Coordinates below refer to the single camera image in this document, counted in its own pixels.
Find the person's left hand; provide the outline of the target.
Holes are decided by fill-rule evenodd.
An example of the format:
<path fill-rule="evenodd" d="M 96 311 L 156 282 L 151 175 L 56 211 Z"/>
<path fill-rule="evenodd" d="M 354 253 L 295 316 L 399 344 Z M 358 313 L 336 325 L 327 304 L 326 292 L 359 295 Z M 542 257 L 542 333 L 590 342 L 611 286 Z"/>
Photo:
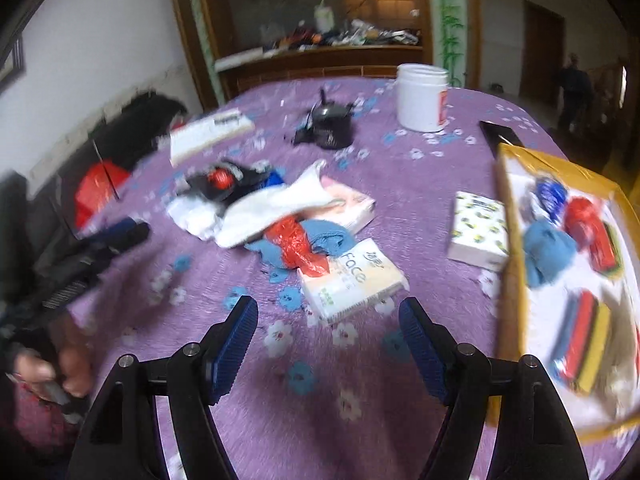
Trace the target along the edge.
<path fill-rule="evenodd" d="M 47 327 L 30 330 L 18 340 L 11 375 L 46 401 L 49 382 L 57 382 L 74 398 L 92 391 L 94 374 L 86 335 L 74 318 L 64 312 Z"/>

